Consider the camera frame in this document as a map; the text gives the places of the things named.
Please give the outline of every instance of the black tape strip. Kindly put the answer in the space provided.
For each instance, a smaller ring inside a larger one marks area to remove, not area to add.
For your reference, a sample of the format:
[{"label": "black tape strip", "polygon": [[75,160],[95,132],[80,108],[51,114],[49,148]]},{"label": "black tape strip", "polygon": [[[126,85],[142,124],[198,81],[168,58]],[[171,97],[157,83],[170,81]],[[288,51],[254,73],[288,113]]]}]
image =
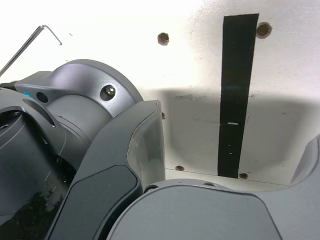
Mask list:
[{"label": "black tape strip", "polygon": [[218,175],[238,178],[259,14],[225,16]]}]

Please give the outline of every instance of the white surface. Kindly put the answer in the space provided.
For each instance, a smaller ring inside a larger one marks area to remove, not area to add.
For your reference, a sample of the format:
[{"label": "white surface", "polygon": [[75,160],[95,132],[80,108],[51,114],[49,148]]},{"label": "white surface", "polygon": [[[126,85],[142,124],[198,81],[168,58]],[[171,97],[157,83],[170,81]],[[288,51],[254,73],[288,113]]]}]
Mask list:
[{"label": "white surface", "polygon": [[[320,133],[319,12],[315,0],[8,1],[0,15],[0,66],[38,25],[48,25],[63,45],[43,31],[0,82],[75,59],[106,63],[145,100],[161,100],[166,167],[216,175],[223,17],[259,13],[272,33],[255,42],[239,172],[286,185]],[[169,34],[168,46],[158,44],[161,32]]]},{"label": "white surface", "polygon": [[251,181],[244,179],[235,179],[223,176],[208,175],[187,171],[176,171],[171,169],[165,170],[166,179],[199,179],[225,186],[226,188],[249,191],[249,192],[266,192],[286,188],[286,185]]}]

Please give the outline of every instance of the gray plastic housing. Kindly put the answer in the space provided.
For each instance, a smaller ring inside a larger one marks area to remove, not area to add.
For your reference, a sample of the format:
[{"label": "gray plastic housing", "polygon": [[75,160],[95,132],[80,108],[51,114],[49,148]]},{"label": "gray plastic housing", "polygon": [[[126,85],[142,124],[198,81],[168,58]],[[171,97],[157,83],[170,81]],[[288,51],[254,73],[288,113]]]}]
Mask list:
[{"label": "gray plastic housing", "polygon": [[[148,151],[131,150],[135,143]],[[145,186],[165,179],[163,147],[159,101],[139,102],[111,120],[88,149],[47,239],[105,239],[143,194],[139,176]]]}]

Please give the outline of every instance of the black tape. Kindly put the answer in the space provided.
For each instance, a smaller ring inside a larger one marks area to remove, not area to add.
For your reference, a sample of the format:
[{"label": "black tape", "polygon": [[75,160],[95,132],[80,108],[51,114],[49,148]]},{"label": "black tape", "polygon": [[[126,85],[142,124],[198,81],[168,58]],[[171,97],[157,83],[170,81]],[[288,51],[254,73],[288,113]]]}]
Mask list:
[{"label": "black tape", "polygon": [[225,16],[218,175],[238,178],[259,14]]}]

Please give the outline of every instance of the white wall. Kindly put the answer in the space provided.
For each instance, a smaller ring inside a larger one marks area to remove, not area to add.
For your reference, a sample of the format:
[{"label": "white wall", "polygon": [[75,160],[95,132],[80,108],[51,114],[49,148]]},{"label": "white wall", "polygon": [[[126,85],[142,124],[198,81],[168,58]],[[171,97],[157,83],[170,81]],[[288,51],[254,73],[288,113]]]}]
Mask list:
[{"label": "white wall", "polygon": [[[42,24],[63,45],[43,31],[0,82],[75,59],[106,63],[145,100],[161,100],[166,168],[184,166],[177,178],[214,176],[223,17],[259,13],[258,22],[270,23],[272,33],[255,42],[239,172],[248,174],[248,186],[274,184],[257,186],[269,190],[289,183],[306,144],[320,133],[319,12],[311,0],[7,1],[0,66]],[[168,46],[158,44],[161,32],[169,34]]]}]

